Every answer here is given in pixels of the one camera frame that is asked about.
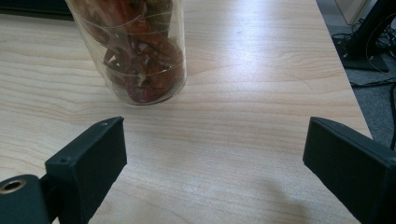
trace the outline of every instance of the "jar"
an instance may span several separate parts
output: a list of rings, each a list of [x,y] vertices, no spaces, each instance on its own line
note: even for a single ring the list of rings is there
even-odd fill
[[[182,0],[66,0],[98,72],[123,102],[150,105],[186,80]]]

